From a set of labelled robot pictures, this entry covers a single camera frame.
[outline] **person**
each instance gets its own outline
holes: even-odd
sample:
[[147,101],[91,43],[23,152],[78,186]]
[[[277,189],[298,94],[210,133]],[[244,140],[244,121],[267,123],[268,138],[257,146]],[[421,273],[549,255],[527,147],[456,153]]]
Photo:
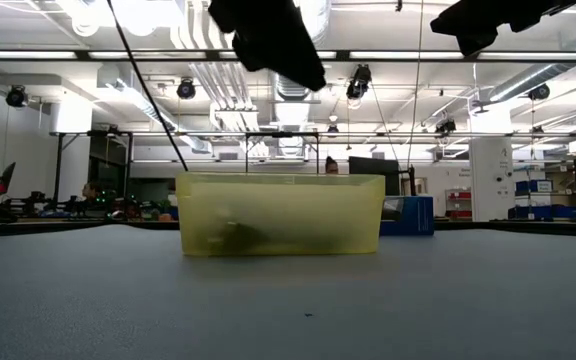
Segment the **person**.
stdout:
[[81,195],[86,198],[86,201],[93,202],[101,194],[101,186],[94,182],[89,182],[84,185],[81,190]]
[[328,156],[326,158],[326,174],[330,174],[330,175],[339,174],[339,165],[330,156]]

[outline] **translucent plastic bin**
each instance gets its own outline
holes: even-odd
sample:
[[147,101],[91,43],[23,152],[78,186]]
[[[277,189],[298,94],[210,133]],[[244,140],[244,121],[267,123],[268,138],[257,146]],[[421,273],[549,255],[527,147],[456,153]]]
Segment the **translucent plastic bin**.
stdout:
[[182,248],[197,256],[375,252],[384,187],[378,175],[183,173]]

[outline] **table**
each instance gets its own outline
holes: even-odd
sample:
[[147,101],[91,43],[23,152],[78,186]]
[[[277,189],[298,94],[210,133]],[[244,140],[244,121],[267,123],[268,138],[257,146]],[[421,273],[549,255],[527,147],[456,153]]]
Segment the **table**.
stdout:
[[576,359],[576,238],[192,258],[179,232],[0,238],[0,359]]

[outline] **red shelf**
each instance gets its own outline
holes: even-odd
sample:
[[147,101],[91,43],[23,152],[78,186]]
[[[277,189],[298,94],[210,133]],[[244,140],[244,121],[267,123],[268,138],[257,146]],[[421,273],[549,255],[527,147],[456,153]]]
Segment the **red shelf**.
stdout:
[[454,193],[450,193],[450,195],[448,195],[448,199],[449,200],[463,200],[463,199],[471,199],[472,198],[472,194],[470,192],[454,192]]
[[447,211],[448,217],[450,218],[471,218],[472,211],[471,210],[451,210]]

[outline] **white column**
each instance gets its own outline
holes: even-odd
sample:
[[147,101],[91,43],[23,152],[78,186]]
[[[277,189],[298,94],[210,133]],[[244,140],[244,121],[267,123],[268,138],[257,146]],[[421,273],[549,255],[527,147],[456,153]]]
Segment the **white column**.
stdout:
[[[56,132],[85,132],[92,126],[92,103],[76,94],[70,94],[61,103],[53,104],[53,129]],[[72,140],[64,138],[64,145]],[[79,136],[61,154],[61,176],[59,181],[59,201],[68,200],[71,195],[81,196],[81,190],[88,181],[88,160],[90,138]]]
[[[470,129],[482,133],[510,133],[509,110],[491,106],[486,113],[470,114]],[[470,141],[473,221],[503,220],[515,206],[512,145],[510,137]]]

